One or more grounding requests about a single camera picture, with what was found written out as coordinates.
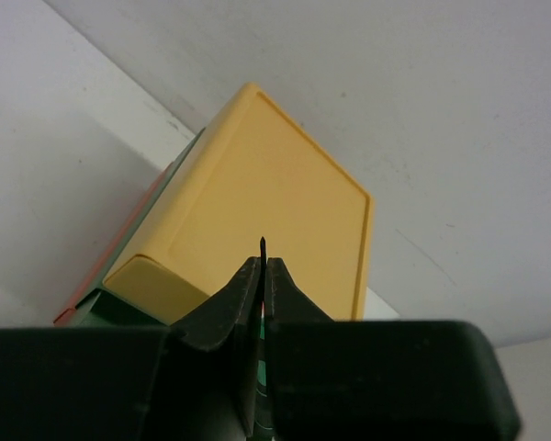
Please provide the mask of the red bottom drawer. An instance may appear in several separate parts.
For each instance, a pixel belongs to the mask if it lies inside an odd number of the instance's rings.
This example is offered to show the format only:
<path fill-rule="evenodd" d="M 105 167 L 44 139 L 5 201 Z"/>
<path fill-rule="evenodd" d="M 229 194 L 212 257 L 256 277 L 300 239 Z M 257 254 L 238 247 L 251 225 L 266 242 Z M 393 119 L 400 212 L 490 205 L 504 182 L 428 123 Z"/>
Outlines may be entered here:
<path fill-rule="evenodd" d="M 108 244 L 107 248 L 98 257 L 90 271 L 86 274 L 80 285 L 73 292 L 72 296 L 66 301 L 62 308 L 62 311 L 54 318 L 54 320 L 52 321 L 54 326 L 64 326 L 68 321 L 71 320 L 76 311 L 76 304 L 86 294 L 89 294 L 93 290 L 92 288 L 90 288 L 90 286 L 94 282 L 99 282 L 101 280 L 102 277 L 100 276 L 100 273 L 102 271 L 107 272 L 108 262 L 113 259 L 113 254 L 116 251 L 120 250 L 120 246 L 123 243 L 123 240 L 129 234 L 129 228 L 136 225 L 139 216 L 144 214 L 147 203 L 152 199 L 154 192 L 164 181 L 166 175 L 173 165 L 174 163 L 169 163 L 165 167 L 165 169 L 157 176 L 157 178 L 151 183 L 151 185 L 143 194 L 130 215 L 126 218 L 116 235 Z"/>

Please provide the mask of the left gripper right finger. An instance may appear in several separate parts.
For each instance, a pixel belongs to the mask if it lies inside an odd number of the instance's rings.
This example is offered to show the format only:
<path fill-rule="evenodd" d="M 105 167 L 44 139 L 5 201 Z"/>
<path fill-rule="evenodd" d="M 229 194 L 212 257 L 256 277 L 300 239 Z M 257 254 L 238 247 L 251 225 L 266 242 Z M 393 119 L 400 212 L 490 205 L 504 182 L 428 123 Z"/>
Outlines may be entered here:
<path fill-rule="evenodd" d="M 514 440 L 488 338 L 461 321 L 336 322 L 284 261 L 265 273 L 267 393 L 279 440 Z"/>

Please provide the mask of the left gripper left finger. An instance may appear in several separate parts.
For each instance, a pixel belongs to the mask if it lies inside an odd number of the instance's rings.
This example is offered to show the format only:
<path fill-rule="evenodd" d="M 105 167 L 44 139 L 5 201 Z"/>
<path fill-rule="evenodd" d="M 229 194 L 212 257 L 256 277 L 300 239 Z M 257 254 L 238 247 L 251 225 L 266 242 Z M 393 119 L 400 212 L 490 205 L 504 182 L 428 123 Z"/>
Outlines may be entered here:
<path fill-rule="evenodd" d="M 173 325 L 0 329 L 0 440 L 243 440 L 262 262 Z"/>

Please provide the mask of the green black screwdriver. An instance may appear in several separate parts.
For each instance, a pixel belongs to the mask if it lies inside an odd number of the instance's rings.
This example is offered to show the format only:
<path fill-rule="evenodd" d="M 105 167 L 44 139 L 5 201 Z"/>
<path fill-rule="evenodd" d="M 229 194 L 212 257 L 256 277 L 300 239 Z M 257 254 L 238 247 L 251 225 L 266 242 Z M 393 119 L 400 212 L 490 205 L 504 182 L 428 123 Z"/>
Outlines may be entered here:
<path fill-rule="evenodd" d="M 267 300 L 267 250 L 266 239 L 260 240 L 260 257 L 262 267 L 261 288 L 263 290 L 263 300 L 261 309 L 258 365 L 256 371 L 255 383 L 255 414 L 252 440 L 275 440 L 275 429 L 272 418 L 271 402 L 268 397 L 267 389 L 267 369 L 265 361 L 265 308 Z"/>

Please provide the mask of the green drawer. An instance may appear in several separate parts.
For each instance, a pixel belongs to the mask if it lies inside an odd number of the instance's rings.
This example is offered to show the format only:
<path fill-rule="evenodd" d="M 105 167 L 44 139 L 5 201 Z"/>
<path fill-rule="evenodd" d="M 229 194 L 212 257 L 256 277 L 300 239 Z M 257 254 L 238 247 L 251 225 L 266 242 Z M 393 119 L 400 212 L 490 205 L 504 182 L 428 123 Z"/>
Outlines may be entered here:
<path fill-rule="evenodd" d="M 169 325 L 205 300 L 200 288 L 170 267 L 171 216 L 179 208 L 179 187 L 189 177 L 201 149 L 197 135 L 176 157 L 164 181 L 147 203 L 137 224 L 129 228 L 120 250 L 102 271 L 99 282 L 75 306 L 65 325 Z"/>

